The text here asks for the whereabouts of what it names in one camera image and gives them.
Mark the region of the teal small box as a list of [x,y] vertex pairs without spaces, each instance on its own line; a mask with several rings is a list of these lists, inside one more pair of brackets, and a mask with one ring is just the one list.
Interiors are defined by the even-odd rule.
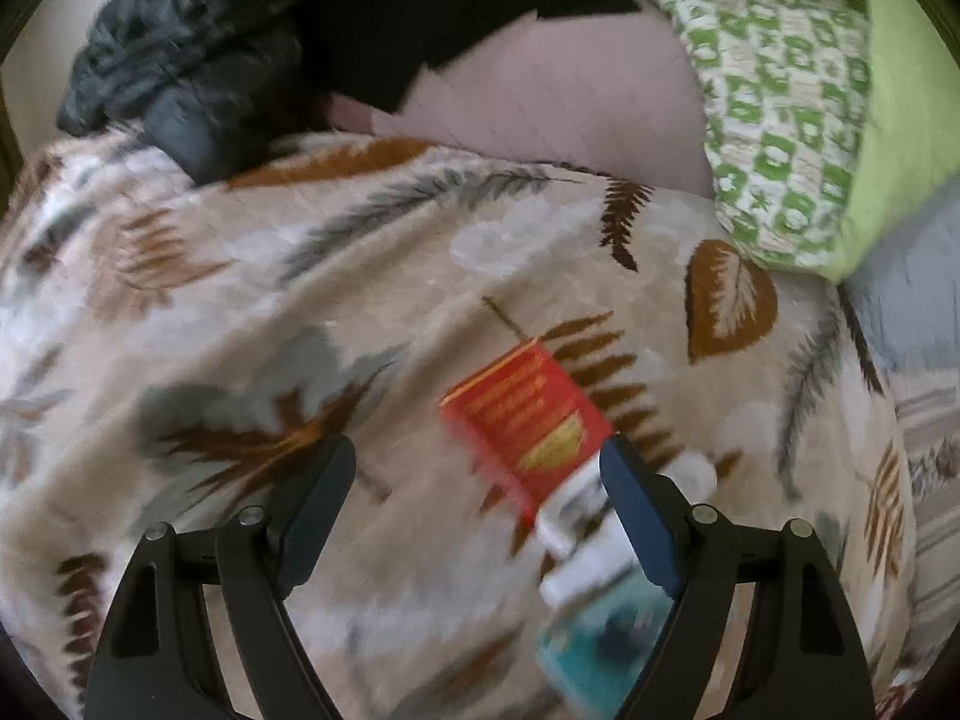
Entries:
[[540,670],[578,717],[615,718],[672,606],[659,589],[622,583],[551,624],[537,649]]

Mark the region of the white red tube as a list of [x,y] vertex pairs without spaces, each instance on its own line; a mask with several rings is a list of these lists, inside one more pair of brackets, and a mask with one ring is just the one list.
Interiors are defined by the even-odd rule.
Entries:
[[556,561],[539,583],[540,598],[551,610],[607,587],[638,564],[602,484],[599,454],[540,505],[535,536]]

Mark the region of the striped floral pillow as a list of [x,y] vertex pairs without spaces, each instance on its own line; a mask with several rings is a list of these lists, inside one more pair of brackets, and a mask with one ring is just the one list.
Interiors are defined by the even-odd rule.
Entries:
[[916,572],[907,643],[893,684],[911,692],[958,624],[958,372],[885,374],[907,450],[916,515]]

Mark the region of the leaf patterned bed quilt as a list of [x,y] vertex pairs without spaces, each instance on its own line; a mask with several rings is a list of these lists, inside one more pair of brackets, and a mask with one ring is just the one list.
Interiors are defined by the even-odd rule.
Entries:
[[223,522],[331,434],[358,478],[288,608],[352,718],[558,718],[560,564],[441,416],[534,341],[736,522],[811,522],[885,692],[905,648],[903,439],[850,303],[744,259],[697,195],[316,135],[197,187],[128,133],[32,156],[2,221],[2,624],[78,717],[151,523]]

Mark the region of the grey blue pillow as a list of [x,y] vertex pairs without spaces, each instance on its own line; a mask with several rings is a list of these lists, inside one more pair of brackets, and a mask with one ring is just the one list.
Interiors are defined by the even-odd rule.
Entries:
[[844,282],[871,353],[890,371],[958,366],[958,181],[887,234]]

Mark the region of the green patterned blanket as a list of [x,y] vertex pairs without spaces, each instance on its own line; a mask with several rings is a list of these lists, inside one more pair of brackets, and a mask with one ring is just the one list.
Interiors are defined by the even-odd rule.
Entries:
[[918,0],[651,0],[703,94],[716,215],[754,262],[849,277],[958,171],[958,67]]

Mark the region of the pink bed sheet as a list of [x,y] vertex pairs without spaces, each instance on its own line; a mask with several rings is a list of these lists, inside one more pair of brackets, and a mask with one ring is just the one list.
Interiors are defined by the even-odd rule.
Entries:
[[421,70],[397,112],[345,96],[325,112],[343,132],[713,193],[697,77],[652,7],[563,20],[527,15],[449,65]]

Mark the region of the black puffy jacket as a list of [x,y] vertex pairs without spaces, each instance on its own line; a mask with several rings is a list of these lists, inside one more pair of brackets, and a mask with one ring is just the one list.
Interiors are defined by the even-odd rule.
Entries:
[[197,185],[329,125],[338,94],[394,112],[422,68],[528,13],[630,13],[631,0],[109,0],[71,67],[57,127],[135,125]]

